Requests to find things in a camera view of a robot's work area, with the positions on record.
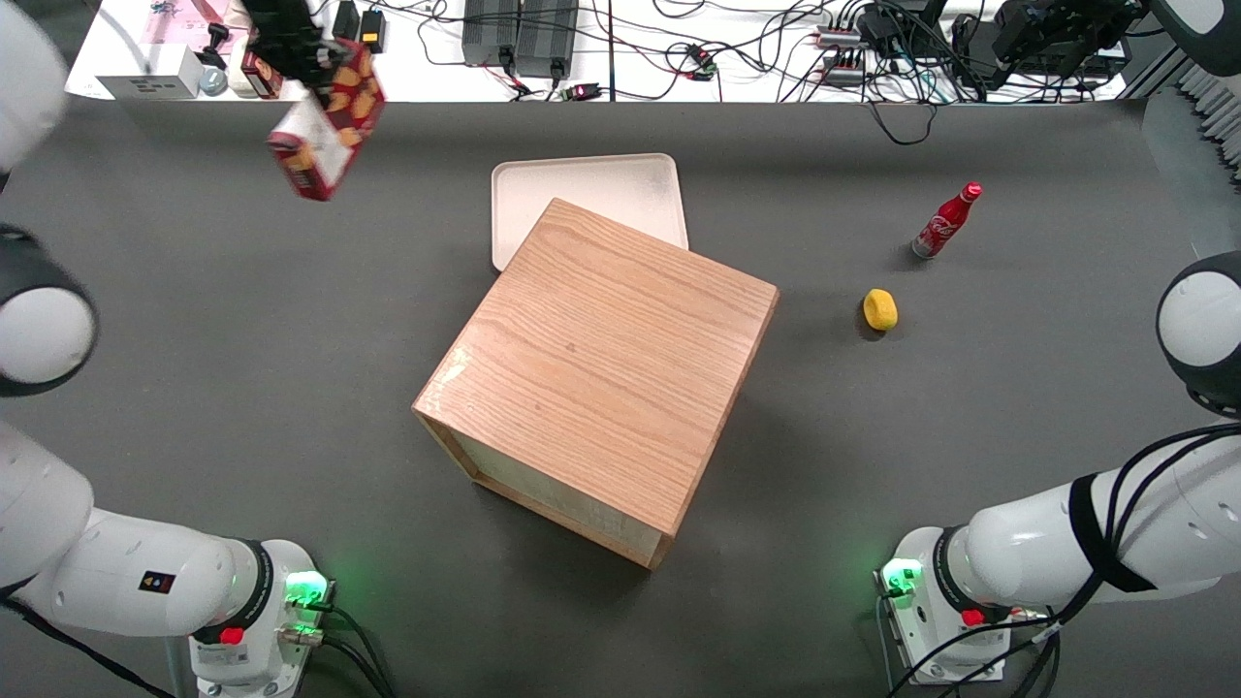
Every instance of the coca-cola bottle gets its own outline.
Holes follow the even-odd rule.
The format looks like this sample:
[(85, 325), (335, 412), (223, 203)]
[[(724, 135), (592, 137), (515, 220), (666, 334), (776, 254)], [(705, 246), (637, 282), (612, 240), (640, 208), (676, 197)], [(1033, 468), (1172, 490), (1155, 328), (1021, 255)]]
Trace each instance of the coca-cola bottle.
[(982, 194), (983, 185), (972, 181), (961, 190), (961, 194), (946, 201), (943, 206), (939, 206), (936, 215), (931, 217), (931, 222), (922, 229), (922, 232), (910, 245), (913, 248), (913, 253), (923, 260), (930, 260), (938, 255), (939, 250), (943, 250), (943, 246), (948, 243), (948, 240), (961, 230), (961, 226), (965, 225), (965, 219), (969, 216), (969, 207)]

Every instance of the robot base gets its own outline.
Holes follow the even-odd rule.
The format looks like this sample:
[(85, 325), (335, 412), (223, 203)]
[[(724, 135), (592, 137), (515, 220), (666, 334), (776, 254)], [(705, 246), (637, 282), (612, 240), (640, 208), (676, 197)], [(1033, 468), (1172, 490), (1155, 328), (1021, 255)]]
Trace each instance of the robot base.
[[(880, 594), (889, 594), (890, 578), (896, 575), (906, 592), (890, 597), (890, 627), (900, 648), (906, 668), (922, 661), (932, 650), (957, 637), (967, 628), (961, 614), (948, 605), (934, 576), (933, 550), (942, 528), (920, 528), (906, 535), (896, 546), (892, 560), (875, 574)], [(946, 684), (963, 679), (1009, 648), (1009, 630), (980, 632), (957, 642), (939, 652), (934, 659), (922, 664), (911, 683)], [(1004, 678), (1004, 661), (988, 673), (970, 681), (1000, 681)]]
[[(315, 571), (310, 555), (288, 540), (264, 540), (272, 558), (272, 594), (240, 645), (202, 645), (190, 638), (190, 662), (200, 698), (292, 698), (302, 684), (310, 647), (283, 643), (277, 632), (288, 626), (318, 628), (323, 614), (295, 609), (285, 597), (294, 573)], [(328, 601), (328, 595), (321, 600)]]

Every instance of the plastic tray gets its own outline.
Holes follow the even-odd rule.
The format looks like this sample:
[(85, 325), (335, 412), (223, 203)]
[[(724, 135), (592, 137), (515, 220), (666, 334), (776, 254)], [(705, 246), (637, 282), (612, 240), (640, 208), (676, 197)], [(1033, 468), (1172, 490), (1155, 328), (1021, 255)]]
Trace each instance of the plastic tray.
[(552, 199), (689, 250), (676, 163), (660, 153), (500, 163), (491, 170), (491, 263), (504, 271)]

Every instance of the white table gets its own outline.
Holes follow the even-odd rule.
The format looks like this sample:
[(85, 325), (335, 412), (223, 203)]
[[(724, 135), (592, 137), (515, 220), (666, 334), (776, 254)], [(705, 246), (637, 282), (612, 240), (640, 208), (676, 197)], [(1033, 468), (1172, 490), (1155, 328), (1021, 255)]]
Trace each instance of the white table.
[[(320, 10), (319, 0), (308, 0), (311, 11)], [(783, 96), (791, 87), (797, 84), (795, 79), (781, 81), (777, 71), (759, 73), (747, 66), (732, 52), (724, 52), (717, 56), (716, 63), (720, 67), (717, 81), (694, 82), (685, 78), (675, 78), (671, 73), (660, 70), (664, 65), (663, 55), (644, 52), (639, 53), (627, 42), (635, 46), (663, 50), (676, 41), (695, 42), (695, 39), (710, 41), (726, 41), (730, 43), (742, 43), (757, 37), (763, 24), (774, 12), (788, 9), (791, 0), (731, 0), (721, 4), (757, 10), (755, 12), (738, 12), (722, 10), (714, 5), (706, 5), (701, 10), (685, 19), (670, 20), (663, 17), (649, 0), (613, 0), (616, 45), (616, 84), (618, 91), (642, 96), (658, 96), (665, 92), (675, 81), (675, 86), (668, 92), (664, 102), (776, 102), (777, 94)], [(316, 19), (320, 24), (330, 26), (335, 17), (336, 0), (326, 0), (321, 6)], [(447, 17), (460, 17), (463, 15), (464, 0), (448, 0), (448, 10), (443, 12)], [(844, 7), (844, 0), (834, 0), (828, 10), (833, 11)], [(385, 52), (375, 58), (376, 72), (383, 84), (390, 102), (504, 102), (514, 97), (514, 91), (498, 77), (489, 75), (486, 70), (467, 66), (441, 66), (434, 62), (453, 63), (462, 60), (460, 52), (460, 22), (441, 24), (427, 21), (431, 11), (431, 1), (417, 2), (408, 12), (395, 9), (377, 6), (383, 10), (387, 20), (387, 39)], [(685, 7), (673, 4), (663, 5), (665, 11), (676, 14)], [(999, 6), (997, 0), (985, 2), (983, 9), (985, 19), (994, 15)], [(359, 10), (367, 5), (359, 1)], [(146, 16), (150, 12), (150, 4), (145, 0), (103, 0), (102, 10), (110, 14), (115, 24), (125, 30), (137, 42), (141, 36)], [(959, 12), (977, 14), (979, 4), (973, 0), (949, 0), (944, 12), (944, 29), (951, 24), (952, 17)], [(793, 76), (804, 75), (822, 56), (822, 51), (815, 48), (812, 39), (807, 35), (814, 31), (818, 17), (808, 16), (794, 22), (783, 30), (783, 45), (777, 56), (777, 36), (772, 35), (763, 42), (763, 61), (779, 67), (786, 67)], [(669, 32), (678, 32), (683, 36), (669, 36), (658, 31), (649, 31), (633, 26), (633, 24), (659, 27)], [(419, 41), (419, 26), (422, 39)], [(598, 82), (608, 84), (608, 41), (607, 41), (607, 0), (581, 0), (577, 27), (580, 34), (576, 37), (575, 57), (570, 79), (565, 86), (581, 82)], [(745, 48), (757, 57), (758, 45), (748, 43)], [(109, 22), (99, 15), (96, 16), (91, 30), (82, 43), (78, 58), (69, 72), (66, 91), (73, 94), (93, 97), (98, 99), (110, 99), (112, 96), (103, 88), (92, 73), (92, 65), (98, 62), (98, 57), (127, 53), (132, 55), (132, 48), (125, 39)], [(930, 84), (923, 86), (923, 92), (932, 94), (937, 102), (954, 97), (947, 76), (938, 71), (936, 79), (938, 92), (943, 97), (934, 97), (930, 91)], [(525, 79), (531, 89), (546, 91), (550, 79)], [(1037, 98), (1037, 86), (1046, 83), (1046, 76), (1014, 76), (1004, 88), (989, 94), (989, 101), (1014, 102), (1019, 99)], [(836, 89), (822, 86), (813, 91), (813, 86), (804, 89), (808, 101), (812, 102), (860, 102), (861, 94), (854, 89)], [(1095, 99), (1114, 98), (1124, 88), (1123, 78), (1116, 77), (1108, 84), (1095, 91)], [(912, 81), (896, 77), (879, 78), (867, 87), (867, 97), (877, 98), (875, 93), (887, 99), (905, 101), (915, 96)], [(294, 101), (300, 98), (303, 91), (297, 84), (285, 86), (280, 98)], [(544, 94), (526, 98), (541, 99)], [(798, 99), (797, 92), (789, 97), (789, 102)], [(232, 91), (226, 91), (218, 97), (199, 96), (196, 101), (243, 101)], [(633, 97), (618, 96), (617, 101), (635, 101)]]

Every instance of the wooden cube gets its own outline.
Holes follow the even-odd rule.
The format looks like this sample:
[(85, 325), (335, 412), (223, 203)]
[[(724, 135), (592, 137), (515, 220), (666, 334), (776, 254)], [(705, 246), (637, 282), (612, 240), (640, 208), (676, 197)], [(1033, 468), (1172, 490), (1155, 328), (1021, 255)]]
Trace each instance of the wooden cube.
[(552, 200), (413, 410), (474, 482), (655, 569), (778, 297)]

